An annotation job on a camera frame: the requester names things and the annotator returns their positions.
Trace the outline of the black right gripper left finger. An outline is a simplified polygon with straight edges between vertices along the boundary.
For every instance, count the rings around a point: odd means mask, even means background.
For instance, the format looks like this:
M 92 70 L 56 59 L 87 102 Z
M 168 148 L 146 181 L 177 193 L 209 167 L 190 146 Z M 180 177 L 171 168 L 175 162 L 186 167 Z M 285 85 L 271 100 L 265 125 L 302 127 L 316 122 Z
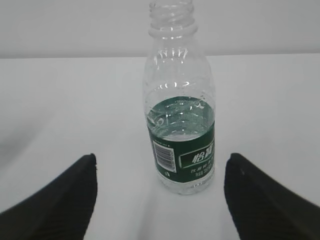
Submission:
M 82 240 L 98 195 L 97 160 L 82 156 L 45 187 L 0 214 L 2 240 Z

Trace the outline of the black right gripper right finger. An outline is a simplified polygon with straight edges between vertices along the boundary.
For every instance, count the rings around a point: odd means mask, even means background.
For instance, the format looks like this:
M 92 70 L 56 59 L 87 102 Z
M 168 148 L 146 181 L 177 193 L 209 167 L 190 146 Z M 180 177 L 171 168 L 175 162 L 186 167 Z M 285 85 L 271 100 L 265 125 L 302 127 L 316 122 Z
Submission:
M 226 162 L 224 196 L 242 240 L 318 240 L 320 208 L 239 153 Z

